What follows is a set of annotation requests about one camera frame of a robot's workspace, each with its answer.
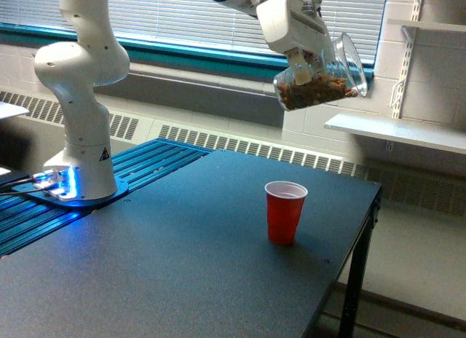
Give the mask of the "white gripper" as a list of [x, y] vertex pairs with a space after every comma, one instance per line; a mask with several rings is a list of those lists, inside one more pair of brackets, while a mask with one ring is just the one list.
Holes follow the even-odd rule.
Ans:
[[311, 81], [309, 63], [326, 74], [334, 59], [331, 38], [320, 8], [322, 0], [256, 0], [256, 14], [270, 50], [284, 54], [297, 85]]

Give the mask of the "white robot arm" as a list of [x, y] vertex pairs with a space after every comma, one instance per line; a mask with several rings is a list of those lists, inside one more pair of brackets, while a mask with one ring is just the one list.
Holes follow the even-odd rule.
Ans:
[[[320, 13], [322, 0], [212, 1], [256, 17], [269, 48], [286, 56], [297, 82], [310, 78], [310, 56], [331, 46]], [[56, 200], [93, 203], [117, 193], [109, 113], [94, 89], [123, 80], [130, 59], [112, 31], [108, 0], [59, 2], [77, 39], [40, 48], [34, 68], [59, 101], [65, 146], [44, 164], [44, 174], [34, 185]]]

